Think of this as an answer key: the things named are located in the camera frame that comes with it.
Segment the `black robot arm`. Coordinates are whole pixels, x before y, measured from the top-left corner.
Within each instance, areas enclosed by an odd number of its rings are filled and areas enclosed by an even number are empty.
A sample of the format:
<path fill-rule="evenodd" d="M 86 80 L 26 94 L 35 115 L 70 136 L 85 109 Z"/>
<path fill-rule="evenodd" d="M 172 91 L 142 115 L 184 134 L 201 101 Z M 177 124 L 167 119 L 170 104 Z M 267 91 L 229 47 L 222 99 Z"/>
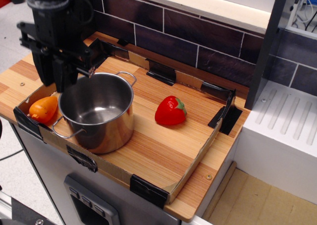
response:
<path fill-rule="evenodd" d="M 63 92 L 77 81 L 79 73 L 91 76 L 93 51 L 84 35 L 94 19 L 90 0 L 27 0 L 34 23 L 20 22 L 20 44 L 31 50 L 45 86 L 55 84 Z"/>

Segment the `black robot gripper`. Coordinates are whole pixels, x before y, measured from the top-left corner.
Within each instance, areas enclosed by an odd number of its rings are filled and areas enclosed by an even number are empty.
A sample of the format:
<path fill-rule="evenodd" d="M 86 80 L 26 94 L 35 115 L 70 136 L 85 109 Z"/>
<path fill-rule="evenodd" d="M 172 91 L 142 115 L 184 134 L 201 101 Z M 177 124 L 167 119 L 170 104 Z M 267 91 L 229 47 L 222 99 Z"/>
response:
<path fill-rule="evenodd" d="M 34 23 L 19 22 L 21 45 L 32 52 L 33 61 L 45 86 L 55 82 L 62 93 L 77 82 L 78 73 L 92 74 L 94 52 L 83 42 L 93 22 L 88 1 L 29 1 Z"/>

